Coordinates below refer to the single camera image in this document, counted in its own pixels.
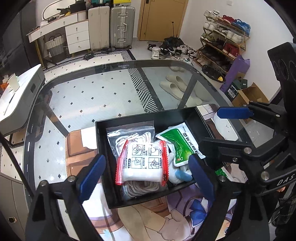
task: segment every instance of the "silver suitcase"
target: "silver suitcase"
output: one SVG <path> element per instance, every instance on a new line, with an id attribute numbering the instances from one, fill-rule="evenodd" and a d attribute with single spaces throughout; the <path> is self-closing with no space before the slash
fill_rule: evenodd
<path id="1" fill-rule="evenodd" d="M 135 23 L 134 7 L 113 7 L 110 13 L 110 46 L 115 48 L 131 48 L 133 26 Z"/>

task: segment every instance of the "black tray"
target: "black tray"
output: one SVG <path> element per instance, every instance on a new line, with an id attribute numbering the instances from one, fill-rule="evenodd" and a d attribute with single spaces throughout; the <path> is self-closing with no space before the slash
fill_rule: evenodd
<path id="1" fill-rule="evenodd" d="M 122 200 L 120 192 L 121 186 L 115 185 L 116 159 L 112 153 L 107 139 L 106 128 L 143 121 L 154 121 L 156 134 L 166 130 L 170 126 L 179 125 L 185 122 L 197 142 L 199 142 L 199 140 L 203 137 L 213 138 L 212 132 L 208 129 L 204 119 L 196 107 L 97 121 L 96 137 L 98 152 L 106 157 L 106 169 L 102 175 L 102 183 L 106 201 L 110 209 L 147 202 L 162 196 L 169 195 L 195 183 L 195 181 L 192 180 L 191 182 L 183 182 L 178 185 L 173 185 L 168 181 L 168 190 L 166 191 L 147 194 L 128 201 Z M 215 166 L 215 163 L 212 160 L 206 160 L 206 158 L 204 160 L 213 169 L 217 169 L 217 166 Z"/>

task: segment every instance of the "barcode label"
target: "barcode label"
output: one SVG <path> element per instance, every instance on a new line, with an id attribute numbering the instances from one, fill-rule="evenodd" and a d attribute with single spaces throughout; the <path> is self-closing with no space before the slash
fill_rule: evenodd
<path id="1" fill-rule="evenodd" d="M 232 98 L 235 98 L 235 94 L 232 92 L 231 89 L 228 90 L 228 93 L 231 95 Z"/>

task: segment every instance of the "purple bag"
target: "purple bag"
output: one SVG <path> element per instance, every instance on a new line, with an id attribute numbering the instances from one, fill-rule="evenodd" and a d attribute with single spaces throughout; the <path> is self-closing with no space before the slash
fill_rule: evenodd
<path id="1" fill-rule="evenodd" d="M 237 56 L 233 61 L 233 64 L 230 67 L 230 70 L 225 76 L 226 81 L 221 85 L 220 90 L 225 93 L 231 86 L 232 82 L 235 80 L 238 72 L 245 74 L 249 68 L 250 68 L 250 59 L 244 59 L 242 55 Z"/>

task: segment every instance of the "blue gripper pad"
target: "blue gripper pad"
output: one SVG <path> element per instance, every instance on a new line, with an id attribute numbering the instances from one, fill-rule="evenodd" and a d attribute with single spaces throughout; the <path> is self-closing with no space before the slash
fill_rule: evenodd
<path id="1" fill-rule="evenodd" d="M 221 119 L 248 119 L 253 112 L 248 107 L 220 107 L 217 116 Z"/>
<path id="2" fill-rule="evenodd" d="M 193 154 L 189 157 L 188 164 L 201 193 L 204 195 L 205 199 L 213 203 L 218 187 L 215 172 L 209 166 L 206 166 L 204 161 L 201 160 L 197 154 Z"/>
<path id="3" fill-rule="evenodd" d="M 96 155 L 92 162 L 84 167 L 80 172 L 85 176 L 79 185 L 79 200 L 83 203 L 85 200 L 88 200 L 98 183 L 98 180 L 102 176 L 106 168 L 106 159 L 103 155 Z"/>

